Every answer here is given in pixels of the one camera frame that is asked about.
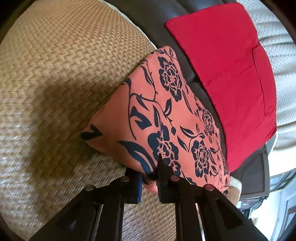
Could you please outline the orange floral patterned garment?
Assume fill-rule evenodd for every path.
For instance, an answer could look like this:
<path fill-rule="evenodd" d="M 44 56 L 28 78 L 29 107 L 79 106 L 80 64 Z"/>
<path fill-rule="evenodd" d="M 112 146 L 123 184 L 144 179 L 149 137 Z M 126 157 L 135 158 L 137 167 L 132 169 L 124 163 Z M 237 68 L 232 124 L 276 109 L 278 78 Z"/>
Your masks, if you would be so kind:
<path fill-rule="evenodd" d="M 91 118 L 81 138 L 92 148 L 143 174 L 157 193 L 162 160 L 192 185 L 228 194 L 230 174 L 220 131 L 182 75 L 174 50 L 146 56 Z"/>

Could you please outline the dark brown leather sofa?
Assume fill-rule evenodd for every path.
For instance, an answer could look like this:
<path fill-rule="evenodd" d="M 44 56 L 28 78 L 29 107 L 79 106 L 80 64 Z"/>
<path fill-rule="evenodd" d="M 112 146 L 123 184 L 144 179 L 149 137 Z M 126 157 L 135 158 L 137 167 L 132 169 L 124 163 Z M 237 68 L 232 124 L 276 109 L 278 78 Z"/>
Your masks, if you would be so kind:
<path fill-rule="evenodd" d="M 165 28 L 165 22 L 211 6 L 223 6 L 227 4 L 227 1 L 109 1 L 109 3 L 136 24 L 156 47 L 169 45 L 175 50 L 185 80 L 213 115 L 218 128 L 222 129 L 217 112 L 201 86 L 198 75 Z M 242 182 L 242 200 L 267 198 L 269 196 L 269 170 L 266 147 L 262 146 L 252 153 L 242 166 L 232 173 L 232 176 Z"/>

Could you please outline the red cloth on sofa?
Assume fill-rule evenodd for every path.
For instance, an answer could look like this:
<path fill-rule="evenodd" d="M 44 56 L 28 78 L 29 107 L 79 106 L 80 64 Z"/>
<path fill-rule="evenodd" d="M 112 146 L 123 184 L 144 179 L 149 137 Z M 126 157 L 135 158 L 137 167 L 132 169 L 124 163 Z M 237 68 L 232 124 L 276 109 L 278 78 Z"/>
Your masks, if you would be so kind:
<path fill-rule="evenodd" d="M 211 6 L 165 26 L 217 111 L 233 172 L 276 132 L 275 80 L 256 28 L 240 3 Z"/>

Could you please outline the woven bamboo seat mat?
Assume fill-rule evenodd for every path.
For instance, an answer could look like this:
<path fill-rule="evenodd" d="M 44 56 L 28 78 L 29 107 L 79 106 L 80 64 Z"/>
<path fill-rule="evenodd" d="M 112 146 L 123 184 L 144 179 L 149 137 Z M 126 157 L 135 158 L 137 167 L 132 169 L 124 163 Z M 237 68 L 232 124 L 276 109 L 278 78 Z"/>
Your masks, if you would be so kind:
<path fill-rule="evenodd" d="M 109 1 L 1 1 L 1 215 L 29 240 L 87 184 L 125 167 L 80 132 L 157 47 Z"/>

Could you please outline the grey knitted blanket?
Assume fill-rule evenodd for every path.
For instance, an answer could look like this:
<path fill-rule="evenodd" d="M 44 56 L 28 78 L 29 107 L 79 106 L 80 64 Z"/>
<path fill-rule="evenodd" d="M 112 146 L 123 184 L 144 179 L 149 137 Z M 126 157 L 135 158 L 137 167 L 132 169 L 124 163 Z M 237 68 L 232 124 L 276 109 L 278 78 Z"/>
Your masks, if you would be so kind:
<path fill-rule="evenodd" d="M 276 83 L 277 141 L 268 156 L 269 174 L 295 169 L 295 43 L 284 25 L 261 1 L 240 1 L 265 49 Z"/>

